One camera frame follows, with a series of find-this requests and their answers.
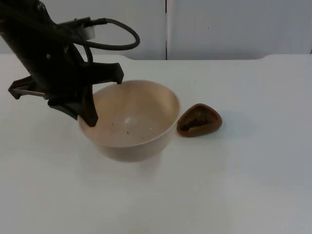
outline ceramic bowl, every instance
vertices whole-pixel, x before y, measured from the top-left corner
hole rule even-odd
[[[82,118],[82,132],[109,158],[142,161],[160,153],[171,141],[180,112],[177,96],[146,80],[124,81],[94,94],[95,127]]]

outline gray wall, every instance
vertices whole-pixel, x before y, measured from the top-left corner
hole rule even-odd
[[[43,0],[55,22],[108,17],[134,28],[141,45],[131,51],[93,50],[131,59],[257,59],[308,54],[312,0]],[[96,27],[94,41],[126,44],[133,38],[113,25]],[[0,53],[11,53],[0,40]]]

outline brown food item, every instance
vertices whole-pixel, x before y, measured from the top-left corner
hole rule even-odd
[[[222,118],[210,106],[199,103],[188,109],[179,119],[177,131],[183,137],[198,137],[215,132],[222,125]]]

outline white tabletop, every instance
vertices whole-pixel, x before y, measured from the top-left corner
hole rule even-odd
[[[1,234],[312,233],[312,56],[95,61],[168,86],[182,112],[210,105],[224,124],[177,135],[148,161],[115,162],[42,98],[15,100],[7,88],[28,74],[2,55]]]

